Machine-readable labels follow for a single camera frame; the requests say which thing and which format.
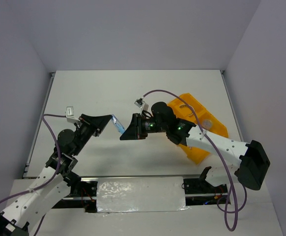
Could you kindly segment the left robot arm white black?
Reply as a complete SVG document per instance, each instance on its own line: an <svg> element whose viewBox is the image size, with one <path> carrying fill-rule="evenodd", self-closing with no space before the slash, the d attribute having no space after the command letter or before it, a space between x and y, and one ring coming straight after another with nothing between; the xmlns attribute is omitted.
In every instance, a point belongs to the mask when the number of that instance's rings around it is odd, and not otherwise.
<svg viewBox="0 0 286 236"><path fill-rule="evenodd" d="M23 192L0 200L0 204L14 201L0 212L0 236L27 236L37 222L62 198L81 192L81 177L72 170L75 158L91 137L98 137L111 120L111 115L79 118L65 116L75 130L64 129L58 135L51 133L55 148L39 176Z"/></svg>

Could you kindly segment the blue highlighter pen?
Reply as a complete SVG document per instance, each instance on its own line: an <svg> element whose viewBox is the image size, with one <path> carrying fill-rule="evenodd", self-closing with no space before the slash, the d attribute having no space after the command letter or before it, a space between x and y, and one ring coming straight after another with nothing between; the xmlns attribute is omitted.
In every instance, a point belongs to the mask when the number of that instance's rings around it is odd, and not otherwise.
<svg viewBox="0 0 286 236"><path fill-rule="evenodd" d="M115 126L115 128L118 130L120 134L123 134L125 132L124 126L121 124L121 122L116 118L115 115L111 115L111 122Z"/></svg>

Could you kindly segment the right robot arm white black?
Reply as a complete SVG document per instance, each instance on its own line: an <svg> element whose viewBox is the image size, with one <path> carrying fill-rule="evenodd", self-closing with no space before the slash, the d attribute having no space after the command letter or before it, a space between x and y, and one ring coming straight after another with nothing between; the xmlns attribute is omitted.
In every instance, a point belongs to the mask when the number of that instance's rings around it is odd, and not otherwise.
<svg viewBox="0 0 286 236"><path fill-rule="evenodd" d="M142 113L134 113L120 140L144 140L151 133L165 133L176 145L221 155L223 164L231 164L227 173L234 170L232 175L244 187L255 191L261 189L270 160L260 142L239 142L202 129L193 122L176 117L172 108L164 102L155 103L151 111L149 118Z"/></svg>

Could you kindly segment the clear tape roll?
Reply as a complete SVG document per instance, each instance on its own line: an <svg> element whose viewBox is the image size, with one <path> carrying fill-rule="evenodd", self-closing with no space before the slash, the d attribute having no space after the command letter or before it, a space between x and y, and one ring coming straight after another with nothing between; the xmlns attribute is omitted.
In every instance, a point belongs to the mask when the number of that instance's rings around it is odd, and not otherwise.
<svg viewBox="0 0 286 236"><path fill-rule="evenodd" d="M193 116L193 107L192 106L187 106L186 104L181 104L179 106L180 113L184 117L192 117Z"/></svg>

